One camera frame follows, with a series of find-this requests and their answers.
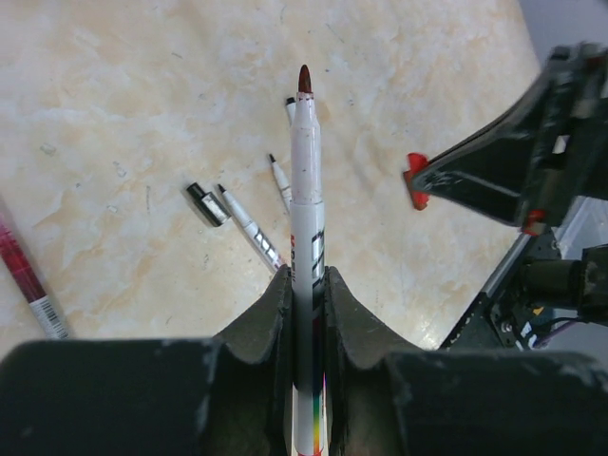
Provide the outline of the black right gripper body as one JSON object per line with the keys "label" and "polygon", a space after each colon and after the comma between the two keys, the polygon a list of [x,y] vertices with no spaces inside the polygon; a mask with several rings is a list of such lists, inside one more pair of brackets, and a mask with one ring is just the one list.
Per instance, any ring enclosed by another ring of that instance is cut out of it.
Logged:
{"label": "black right gripper body", "polygon": [[556,47],[545,70],[548,98],[518,202],[524,233],[561,225],[579,196],[607,199],[607,47]]}

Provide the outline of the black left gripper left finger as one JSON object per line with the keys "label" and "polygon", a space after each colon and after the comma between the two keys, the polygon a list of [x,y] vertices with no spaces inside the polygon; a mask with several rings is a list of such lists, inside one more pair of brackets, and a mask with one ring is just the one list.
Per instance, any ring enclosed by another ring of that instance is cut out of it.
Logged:
{"label": "black left gripper left finger", "polygon": [[5,455],[287,455],[292,299],[282,267],[210,338],[36,340],[1,362]]}

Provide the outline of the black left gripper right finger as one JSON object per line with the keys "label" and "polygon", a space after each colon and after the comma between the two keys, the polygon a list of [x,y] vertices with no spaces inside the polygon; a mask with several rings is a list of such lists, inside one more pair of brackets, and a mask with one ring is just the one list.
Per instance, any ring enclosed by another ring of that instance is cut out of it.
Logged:
{"label": "black left gripper right finger", "polygon": [[332,455],[603,455],[607,371],[559,351],[424,351],[325,275]]}

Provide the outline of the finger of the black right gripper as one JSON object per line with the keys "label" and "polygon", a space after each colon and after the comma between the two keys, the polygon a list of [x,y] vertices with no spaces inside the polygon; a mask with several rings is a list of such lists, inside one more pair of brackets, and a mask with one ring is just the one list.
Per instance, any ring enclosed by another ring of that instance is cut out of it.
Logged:
{"label": "finger of the black right gripper", "polygon": [[430,196],[520,225],[524,182],[547,98],[546,91],[527,91],[497,119],[431,159],[418,183]]}

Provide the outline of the red marker cap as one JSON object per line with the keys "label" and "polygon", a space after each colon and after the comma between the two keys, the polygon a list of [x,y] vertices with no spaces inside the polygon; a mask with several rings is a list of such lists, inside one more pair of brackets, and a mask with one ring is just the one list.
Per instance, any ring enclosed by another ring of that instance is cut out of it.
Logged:
{"label": "red marker cap", "polygon": [[403,178],[408,190],[412,207],[423,211],[428,206],[429,195],[424,186],[418,183],[418,175],[428,166],[428,157],[424,154],[412,152],[407,154],[408,169],[403,172]]}

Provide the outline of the white blue-end marker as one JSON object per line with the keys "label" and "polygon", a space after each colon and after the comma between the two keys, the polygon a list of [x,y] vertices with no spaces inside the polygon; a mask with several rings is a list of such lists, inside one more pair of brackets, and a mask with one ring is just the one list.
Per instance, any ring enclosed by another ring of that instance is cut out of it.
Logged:
{"label": "white blue-end marker", "polygon": [[218,190],[233,218],[237,221],[237,224],[249,239],[251,245],[273,272],[278,271],[285,264],[278,249],[240,202],[223,185],[219,184]]}

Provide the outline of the white red-end marker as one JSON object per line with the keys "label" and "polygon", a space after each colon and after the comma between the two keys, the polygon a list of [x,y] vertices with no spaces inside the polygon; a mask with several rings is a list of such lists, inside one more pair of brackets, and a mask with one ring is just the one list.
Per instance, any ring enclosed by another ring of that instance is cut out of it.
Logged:
{"label": "white red-end marker", "polygon": [[325,207],[320,125],[307,66],[299,70],[291,141],[294,448],[299,455],[320,455],[325,431],[322,354]]}

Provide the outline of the red clear pen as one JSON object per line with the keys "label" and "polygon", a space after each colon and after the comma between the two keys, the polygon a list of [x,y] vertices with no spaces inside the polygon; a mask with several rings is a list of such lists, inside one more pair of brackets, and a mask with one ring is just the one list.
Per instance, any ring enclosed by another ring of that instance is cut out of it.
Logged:
{"label": "red clear pen", "polygon": [[46,337],[69,339],[70,328],[29,261],[4,199],[1,199],[1,258]]}

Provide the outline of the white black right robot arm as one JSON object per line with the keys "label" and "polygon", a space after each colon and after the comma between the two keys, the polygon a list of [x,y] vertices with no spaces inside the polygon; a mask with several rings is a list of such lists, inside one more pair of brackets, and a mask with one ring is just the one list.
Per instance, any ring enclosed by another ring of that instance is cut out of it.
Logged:
{"label": "white black right robot arm", "polygon": [[[537,237],[563,224],[579,197],[607,196],[607,49],[555,47],[541,73],[504,114],[435,158],[408,155],[417,208],[430,197],[457,203]],[[518,310],[575,310],[607,319],[607,251],[579,260],[517,257],[473,310],[500,323]]]}

